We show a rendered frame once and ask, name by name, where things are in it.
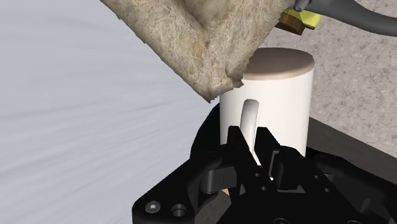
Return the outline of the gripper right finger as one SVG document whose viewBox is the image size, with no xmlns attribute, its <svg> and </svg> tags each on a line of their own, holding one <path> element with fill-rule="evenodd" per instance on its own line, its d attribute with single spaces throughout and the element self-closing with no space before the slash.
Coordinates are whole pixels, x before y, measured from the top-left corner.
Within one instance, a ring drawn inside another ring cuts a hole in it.
<svg viewBox="0 0 397 224">
<path fill-rule="evenodd" d="M 314 224 L 397 224 L 397 185 L 342 157 L 310 150 L 303 157 L 260 127 L 254 151 L 279 193 L 302 189 L 298 207 Z"/>
</svg>

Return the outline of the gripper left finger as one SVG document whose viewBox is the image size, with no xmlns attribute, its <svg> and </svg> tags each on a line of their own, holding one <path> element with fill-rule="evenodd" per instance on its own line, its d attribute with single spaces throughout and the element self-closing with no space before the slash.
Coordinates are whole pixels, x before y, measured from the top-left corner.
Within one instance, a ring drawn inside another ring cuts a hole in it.
<svg viewBox="0 0 397 224">
<path fill-rule="evenodd" d="M 238 127 L 229 128 L 225 144 L 198 132 L 190 158 L 134 202 L 132 224 L 195 224 L 224 189 L 239 204 L 269 182 L 268 169 L 256 164 Z"/>
</svg>

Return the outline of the white mug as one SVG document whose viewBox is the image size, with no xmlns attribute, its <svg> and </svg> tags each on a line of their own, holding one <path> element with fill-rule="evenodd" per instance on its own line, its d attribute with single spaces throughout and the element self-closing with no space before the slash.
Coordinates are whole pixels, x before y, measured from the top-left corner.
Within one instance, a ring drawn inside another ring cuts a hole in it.
<svg viewBox="0 0 397 224">
<path fill-rule="evenodd" d="M 306 154 L 315 60 L 301 50 L 259 48 L 249 59 L 243 85 L 219 97 L 220 143 L 238 126 L 250 148 L 266 127 L 283 146 Z"/>
</svg>

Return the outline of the beige fuzzy cushion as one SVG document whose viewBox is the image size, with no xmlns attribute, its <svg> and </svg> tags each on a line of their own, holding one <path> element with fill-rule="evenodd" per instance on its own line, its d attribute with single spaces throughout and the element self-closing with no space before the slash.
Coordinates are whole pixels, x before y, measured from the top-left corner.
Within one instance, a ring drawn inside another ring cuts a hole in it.
<svg viewBox="0 0 397 224">
<path fill-rule="evenodd" d="M 243 85 L 295 0 L 100 0 L 207 102 Z"/>
</svg>

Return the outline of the yellow and brown block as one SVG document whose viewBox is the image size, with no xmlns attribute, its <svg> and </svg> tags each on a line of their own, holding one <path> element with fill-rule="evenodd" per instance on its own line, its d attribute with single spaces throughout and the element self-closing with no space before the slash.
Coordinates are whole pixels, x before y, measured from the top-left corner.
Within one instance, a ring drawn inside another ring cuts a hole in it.
<svg viewBox="0 0 397 224">
<path fill-rule="evenodd" d="M 276 28 L 301 36 L 305 29 L 314 30 L 318 25 L 321 15 L 309 11 L 297 12 L 294 9 L 281 13 Z"/>
</svg>

